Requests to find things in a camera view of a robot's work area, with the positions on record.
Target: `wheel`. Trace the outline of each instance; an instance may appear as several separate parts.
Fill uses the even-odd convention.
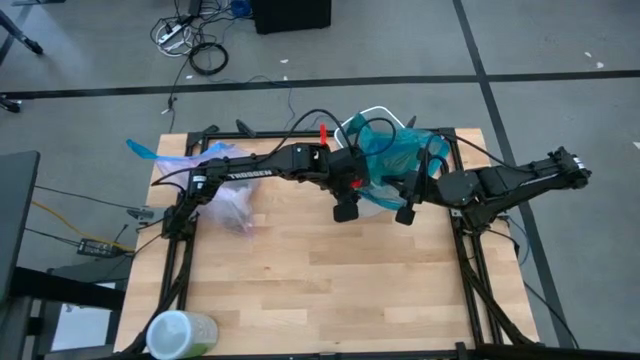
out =
[[[38,55],[42,55],[44,53],[44,50],[42,50],[42,47],[40,47],[40,44],[38,44],[37,42],[31,39],[24,39],[24,45],[27,48],[29,48],[29,50],[33,51]]]
[[[3,108],[12,113],[20,112],[20,105],[14,103],[13,101],[1,99],[1,98],[0,98],[0,108]]]

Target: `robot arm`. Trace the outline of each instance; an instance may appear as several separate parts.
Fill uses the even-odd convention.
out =
[[[402,224],[412,224],[414,204],[430,202],[459,210],[468,230],[482,232],[501,212],[549,190],[583,188],[591,175],[580,159],[560,147],[527,165],[459,170],[434,179],[426,172],[433,159],[424,152],[418,154],[422,160],[417,169],[383,178],[406,201],[396,214]],[[331,151],[326,144],[295,143],[265,155],[212,159],[190,170],[186,193],[165,212],[162,236],[180,236],[195,208],[210,202],[225,181],[268,176],[309,181],[328,190],[337,201],[337,222],[358,218],[357,189],[369,184],[366,155],[357,147]]]
[[[358,148],[331,151],[323,144],[296,143],[265,155],[211,159],[190,171],[186,193],[165,211],[162,236],[180,236],[195,208],[209,203],[224,182],[269,176],[309,181],[328,190],[337,200],[337,222],[358,218],[356,188],[369,183],[366,158]]]

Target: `clear plastic bag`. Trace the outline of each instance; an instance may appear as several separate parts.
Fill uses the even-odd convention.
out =
[[[356,114],[348,122],[346,133],[351,139],[358,130],[365,124],[366,118],[362,114]],[[360,195],[377,205],[389,210],[398,210],[404,206],[405,201],[393,186],[382,181],[383,176],[397,176],[413,170],[418,165],[418,154],[421,147],[429,143],[429,152],[443,158],[449,153],[449,145],[439,136],[427,130],[407,129],[402,126],[396,127],[396,138],[389,149],[379,155],[367,157],[367,168],[369,169],[370,184],[359,191]],[[372,154],[388,146],[392,140],[390,129],[384,131],[377,130],[370,125],[362,128],[358,138],[358,146],[365,154]],[[431,176],[438,171],[440,162],[432,161],[427,169]]]
[[[154,160],[160,172],[165,175],[172,171],[198,166],[203,161],[214,158],[235,158],[250,155],[248,152],[222,142],[216,142],[200,155],[158,156],[146,147],[129,139],[127,145],[143,159]],[[189,173],[183,172],[167,178],[186,188]],[[222,184],[211,202],[196,208],[200,216],[204,216],[226,229],[242,234],[250,234],[253,227],[253,216],[250,198],[257,188],[259,180],[237,180]]]

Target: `black cable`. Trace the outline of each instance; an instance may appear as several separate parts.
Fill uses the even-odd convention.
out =
[[[492,229],[487,229],[487,231],[488,231],[488,232],[490,232],[490,233],[494,233],[494,234],[496,234],[496,235],[500,235],[500,236],[502,236],[502,237],[503,237],[503,238],[505,238],[505,239],[509,239],[509,240],[511,240],[511,242],[513,243],[514,248],[516,249],[516,257],[517,257],[518,255],[520,255],[520,244],[518,244],[518,242],[517,242],[514,238],[512,238],[511,236],[509,236],[509,235],[507,235],[507,234],[503,234],[503,233],[501,233],[501,232],[498,232],[498,231],[495,231],[495,230],[492,230]],[[522,260],[522,262],[518,261],[518,265],[522,266],[522,264],[524,264],[524,262],[525,262],[526,260],[527,260],[527,258],[525,257],[525,259],[524,259],[524,260]]]
[[[186,192],[186,190],[184,189],[184,187],[182,187],[182,185],[176,184],[171,181],[163,181],[161,183],[158,183],[158,185],[171,185],[173,187],[177,187],[178,189],[180,189],[180,194],[184,194]]]
[[[429,154],[429,157],[431,158],[429,159],[429,162],[431,162],[431,160],[440,161],[440,166],[442,167],[442,175],[449,173],[449,163],[447,163],[447,160],[445,158],[443,158],[440,155],[433,155],[433,154]],[[429,164],[427,163],[427,173],[428,172],[429,172]]]
[[[56,236],[56,235],[51,235],[42,231],[38,231],[38,230],[33,230],[33,229],[29,229],[27,227],[24,228],[26,231],[30,231],[32,233],[38,234],[38,235],[42,235],[42,236],[46,236],[48,238],[54,239],[54,240],[58,240],[63,244],[67,244],[67,245],[71,245],[71,246],[79,246],[80,243],[75,241],[75,240],[71,240],[71,239],[66,239],[60,236]]]
[[[342,133],[342,136],[345,139],[345,142],[347,143],[349,148],[352,148],[353,146],[351,145],[351,142],[349,141],[349,139],[347,138],[347,134],[344,131],[344,128],[342,127],[342,124],[340,123],[340,121],[329,111],[324,110],[324,109],[313,109],[313,110],[309,110],[307,111],[304,115],[302,115],[294,124],[293,127],[291,127],[291,129],[289,130],[289,132],[287,133],[287,135],[285,135],[282,140],[280,141],[280,143],[278,145],[276,145],[275,148],[273,148],[273,150],[271,150],[271,152],[269,152],[265,157],[263,157],[262,159],[256,161],[255,165],[260,164],[264,161],[266,161],[267,159],[269,159],[271,156],[273,156],[273,154],[275,154],[281,147],[282,145],[284,145],[285,141],[287,141],[287,139],[289,137],[291,137],[291,135],[293,134],[293,131],[296,129],[296,127],[298,127],[298,125],[304,120],[306,119],[309,115],[314,114],[314,113],[323,113],[327,116],[329,116],[329,118],[331,118],[331,120],[336,123],[336,125],[338,126],[338,130],[340,130],[340,132]],[[151,186],[157,186],[159,185],[162,180],[165,180],[173,175],[176,174],[180,174],[183,172],[187,172],[187,171],[192,171],[195,169],[210,169],[210,168],[216,168],[216,167],[232,167],[232,166],[238,166],[238,165],[217,165],[217,164],[212,164],[212,165],[207,165],[207,166],[202,166],[202,167],[191,167],[191,168],[184,168],[184,169],[180,169],[180,170],[176,170],[176,171],[172,171],[166,175],[161,176],[159,179],[155,180],[154,182],[151,183]]]
[[[41,189],[41,190],[47,190],[47,191],[51,191],[51,192],[55,192],[55,193],[59,193],[59,194],[75,196],[75,197],[78,197],[78,198],[91,200],[91,201],[99,202],[101,204],[111,205],[111,206],[115,206],[115,207],[119,207],[119,208],[123,208],[123,209],[131,209],[131,210],[139,210],[140,209],[140,207],[117,204],[117,203],[113,203],[113,202],[110,202],[110,201],[96,199],[96,198],[91,197],[91,196],[74,194],[74,193],[70,193],[70,192],[66,192],[66,191],[62,191],[62,190],[56,190],[56,189],[44,187],[44,186],[41,186],[41,185],[35,185],[35,187],[38,188],[38,189]]]
[[[146,247],[147,247],[147,246],[149,246],[152,242],[156,241],[156,240],[160,237],[160,235],[162,235],[162,234],[158,234],[158,235],[156,235],[153,239],[149,240],[146,244],[142,245],[142,246],[140,247],[140,249],[136,250],[133,254],[125,253],[125,254],[119,255],[119,256],[122,256],[122,260],[120,260],[120,262],[118,262],[114,267],[112,267],[112,268],[111,268],[111,270],[109,270],[109,271],[107,272],[107,275],[105,275],[105,276],[102,278],[102,280],[98,280],[98,281],[96,281],[96,283],[101,283],[101,282],[105,282],[105,281],[107,281],[107,280],[109,279],[109,276],[111,276],[111,274],[113,274],[113,272],[114,272],[118,267],[120,267],[120,265],[122,265],[122,263],[124,263],[124,262],[125,262],[125,260],[127,260],[127,258],[131,258],[131,261],[133,261],[133,259],[136,257],[136,255],[138,255],[138,254],[140,253],[140,251],[142,251],[142,249],[146,248]]]
[[[422,154],[422,161],[425,163],[425,166],[427,167],[425,169],[425,171],[427,172],[427,176],[429,176],[429,164],[431,163],[431,153],[429,152],[429,147],[431,147],[431,142],[433,141],[433,138],[435,137],[435,135],[431,135],[429,136],[429,139],[427,139],[427,143],[424,146],[424,153]],[[449,164],[446,164],[445,162],[442,162],[442,168],[444,171],[444,166],[446,166],[446,172],[449,172]],[[424,197],[427,196],[427,189],[424,189],[424,194],[422,195]]]
[[[176,79],[173,81],[173,86],[171,86],[171,92],[169,93],[169,99],[167,99],[167,105],[169,106],[168,107],[169,111],[173,110],[173,103],[176,100],[178,100],[177,98],[173,97],[173,94],[176,91],[176,86],[178,85],[178,80],[180,80],[180,75],[182,75],[182,71],[184,71],[184,68],[185,68],[185,66],[187,66],[188,63],[189,63],[189,58],[187,57],[187,59],[184,61],[184,63],[182,63],[182,66],[180,67],[180,71],[178,71],[178,76],[176,76]]]
[[[156,220],[156,221],[154,221],[154,222],[152,222],[152,223],[150,223],[150,224],[147,224],[147,225],[144,225],[144,226],[140,226],[140,227],[136,228],[136,232],[137,232],[137,233],[139,233],[139,232],[140,232],[140,230],[144,230],[144,229],[146,229],[146,228],[150,228],[150,227],[152,227],[152,226],[153,226],[153,225],[155,225],[155,224],[159,224],[159,223],[161,223],[161,222],[162,222],[162,220],[164,220],[164,217],[162,217],[161,219]]]
[[[171,109],[171,125],[169,125],[169,134],[173,132],[173,124],[176,122],[176,109]]]
[[[42,235],[42,236],[46,236],[48,238],[52,238],[54,240],[60,241],[63,244],[67,244],[67,245],[73,246],[75,248],[80,246],[80,243],[78,241],[75,241],[75,240],[66,239],[66,238],[63,238],[63,237],[60,237],[60,236],[57,236],[57,235],[52,235],[52,234],[49,234],[49,233],[45,233],[45,232],[42,232],[42,231],[33,230],[33,229],[29,229],[29,228],[24,228],[24,229],[26,231],[30,231],[30,232],[38,234],[38,235]],[[101,249],[99,247],[91,246],[91,245],[87,245],[87,244],[85,244],[84,246],[88,247],[88,248],[92,248],[92,249],[104,250],[104,249]]]
[[[481,153],[483,153],[483,154],[487,155],[488,157],[490,157],[491,159],[493,159],[493,160],[494,160],[495,162],[497,162],[498,164],[500,164],[500,165],[502,165],[502,166],[504,166],[504,167],[508,167],[509,169],[512,169],[512,170],[515,170],[515,171],[519,171],[519,172],[524,172],[524,173],[532,173],[532,172],[533,172],[533,170],[529,170],[529,169],[521,169],[521,168],[519,168],[519,167],[516,167],[516,166],[510,165],[510,164],[507,164],[506,162],[504,162],[503,160],[501,160],[501,159],[499,159],[498,157],[494,156],[493,154],[489,153],[489,152],[488,152],[488,151],[486,151],[485,149],[483,149],[483,148],[479,147],[478,145],[476,145],[476,144],[472,143],[471,141],[469,141],[469,140],[467,140],[467,139],[465,139],[465,138],[462,138],[462,137],[460,137],[460,136],[458,136],[458,135],[455,135],[455,134],[448,134],[448,133],[441,133],[441,132],[439,132],[439,131],[432,131],[432,132],[433,132],[434,134],[438,134],[438,135],[440,135],[440,136],[444,136],[444,137],[446,137],[446,138],[449,138],[449,140],[451,140],[451,138],[454,138],[454,139],[456,139],[456,140],[460,140],[460,141],[462,141],[463,143],[465,143],[465,144],[467,144],[467,145],[471,146],[472,148],[474,148],[474,149],[476,149],[476,150],[480,151]]]
[[[558,313],[551,307],[551,305],[549,305],[549,303],[542,296],[540,296],[540,294],[538,294],[535,290],[533,290],[533,288],[529,286],[529,284],[527,284],[526,281],[523,280],[522,282],[524,283],[524,286],[527,288],[527,290],[529,290],[535,297],[537,297],[538,300],[542,301],[542,303],[549,309],[549,312],[551,312],[556,317],[556,319],[558,319],[558,321],[562,324],[562,326],[564,326],[564,328],[569,333],[569,336],[571,336],[571,340],[573,340],[573,343],[575,344],[576,349],[580,349],[580,345],[578,345],[578,340],[576,340],[576,337],[573,335],[573,332],[571,331],[571,329],[569,329],[569,325],[564,320],[562,320],[560,315],[558,315]]]
[[[220,66],[213,68],[213,69],[203,69],[201,67],[199,67],[196,62],[195,62],[195,56],[198,55],[201,51],[204,50],[208,50],[211,48],[216,48],[218,50],[220,50],[220,52],[222,52],[222,55],[224,56],[224,60],[222,61],[222,64],[220,64]],[[187,56],[187,59],[189,60],[189,65],[191,65],[191,67],[193,68],[193,71],[195,71],[196,73],[203,75],[203,76],[211,76],[211,75],[215,75],[217,73],[219,73],[220,71],[222,71],[225,67],[227,67],[227,64],[229,63],[229,53],[227,52],[227,50],[224,48],[224,46],[218,44],[218,43],[214,43],[214,42],[203,42],[200,43],[198,45],[195,45],[191,51],[189,52],[189,55]]]
[[[180,18],[180,0],[173,0],[173,6],[176,8],[176,17]]]
[[[118,235],[116,235],[115,240],[113,240],[114,243],[118,243],[118,239],[120,239],[120,236],[122,235],[122,233],[127,230],[127,228],[129,227],[129,224],[124,224],[124,226],[122,227],[122,229],[120,230],[120,232],[118,233]]]
[[[387,118],[383,118],[383,117],[375,117],[372,119],[369,119],[367,121],[364,122],[364,124],[360,125],[360,127],[358,128],[358,131],[356,132],[356,138],[353,142],[354,146],[358,145],[358,140],[360,140],[360,133],[362,133],[362,130],[369,124],[371,124],[374,121],[384,121],[387,124],[389,124],[389,126],[391,126],[391,139],[389,140],[389,142],[387,143],[387,145],[385,145],[382,149],[378,150],[378,151],[374,151],[372,153],[369,154],[364,154],[364,157],[368,157],[368,156],[375,156],[375,155],[380,155],[383,152],[389,150],[389,148],[393,145],[393,143],[396,141],[396,135],[398,133],[398,131],[396,130],[395,125],[391,122],[391,120],[387,119]]]

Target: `wooden table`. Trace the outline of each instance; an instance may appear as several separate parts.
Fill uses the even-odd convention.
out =
[[[484,147],[479,129],[456,131]],[[162,135],[158,153],[182,156],[185,140],[186,134]],[[266,153],[279,140],[227,142]],[[484,154],[459,146],[466,169],[489,165]],[[152,180],[159,175],[154,169]],[[153,187],[147,204],[164,207],[175,199],[170,187]],[[218,322],[219,343],[210,354],[448,350],[458,341],[473,348],[446,209],[417,206],[412,226],[395,223],[389,211],[337,224],[326,191],[278,178],[263,179],[252,204],[252,239],[198,222],[187,310]],[[493,227],[508,234],[502,221]],[[159,232],[158,225],[141,233],[137,247]],[[513,245],[492,233],[482,244],[496,301],[537,340]],[[135,258],[116,350],[133,340],[158,303],[167,247],[157,240]],[[478,310],[490,339],[480,300]]]

